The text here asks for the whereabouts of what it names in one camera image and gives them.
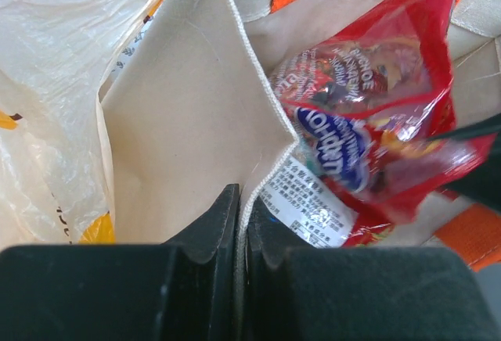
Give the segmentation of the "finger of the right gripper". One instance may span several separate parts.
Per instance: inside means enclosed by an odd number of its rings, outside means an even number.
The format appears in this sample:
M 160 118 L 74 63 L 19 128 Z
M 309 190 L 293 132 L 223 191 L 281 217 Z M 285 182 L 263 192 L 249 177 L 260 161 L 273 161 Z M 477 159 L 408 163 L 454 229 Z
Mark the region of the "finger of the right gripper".
M 500 212 L 500 113 L 480 122 L 428 138 L 458 141 L 495 135 L 487 160 L 466 176 L 449 182 L 445 188 Z

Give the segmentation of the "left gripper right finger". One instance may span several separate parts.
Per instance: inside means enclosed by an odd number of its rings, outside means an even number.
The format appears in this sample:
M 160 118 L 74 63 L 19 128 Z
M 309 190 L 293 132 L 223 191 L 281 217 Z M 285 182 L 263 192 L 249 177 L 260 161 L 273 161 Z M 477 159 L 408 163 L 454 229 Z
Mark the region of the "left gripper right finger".
M 497 340 L 467 266 L 432 247 L 317 249 L 262 201 L 248 225 L 248 340 Z

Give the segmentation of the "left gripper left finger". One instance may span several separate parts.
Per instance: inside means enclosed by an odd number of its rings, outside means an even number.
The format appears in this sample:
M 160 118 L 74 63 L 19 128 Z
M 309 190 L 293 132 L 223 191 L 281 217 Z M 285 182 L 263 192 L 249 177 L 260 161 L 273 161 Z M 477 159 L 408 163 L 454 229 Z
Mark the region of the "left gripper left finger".
M 14 246 L 4 340 L 231 340 L 238 185 L 161 244 Z

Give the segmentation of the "red candy bag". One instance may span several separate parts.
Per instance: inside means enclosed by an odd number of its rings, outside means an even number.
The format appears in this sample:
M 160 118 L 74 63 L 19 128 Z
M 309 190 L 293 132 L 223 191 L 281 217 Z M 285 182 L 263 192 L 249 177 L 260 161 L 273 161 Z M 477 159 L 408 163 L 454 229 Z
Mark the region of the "red candy bag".
M 383 0 L 269 78 L 299 137 L 265 186 L 269 211 L 316 248 L 368 246 L 484 163 L 495 135 L 456 130 L 446 43 L 456 0 Z

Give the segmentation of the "beige canvas tote bag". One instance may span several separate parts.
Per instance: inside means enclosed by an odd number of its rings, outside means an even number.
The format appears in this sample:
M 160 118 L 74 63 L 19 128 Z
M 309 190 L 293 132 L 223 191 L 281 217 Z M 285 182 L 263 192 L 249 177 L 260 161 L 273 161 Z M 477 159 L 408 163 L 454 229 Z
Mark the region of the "beige canvas tote bag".
M 254 204 L 264 203 L 265 186 L 299 143 L 269 78 L 286 59 L 333 37 L 382 1 L 166 0 L 103 100 L 119 245 L 168 241 L 226 186 L 238 185 L 233 340 L 248 340 L 243 331 Z M 456 0 L 446 43 L 456 127 L 500 113 L 500 0 Z M 389 246 L 384 239 L 337 248 L 444 248 L 462 260 L 437 234 Z

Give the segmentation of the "banana print plastic bag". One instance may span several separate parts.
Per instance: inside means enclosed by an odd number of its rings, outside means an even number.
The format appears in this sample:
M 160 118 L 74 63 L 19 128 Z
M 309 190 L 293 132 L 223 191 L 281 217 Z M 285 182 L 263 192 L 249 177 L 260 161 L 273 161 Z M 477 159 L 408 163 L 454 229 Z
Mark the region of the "banana print plastic bag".
M 111 242 L 99 91 L 162 0 L 1 0 L 1 245 Z

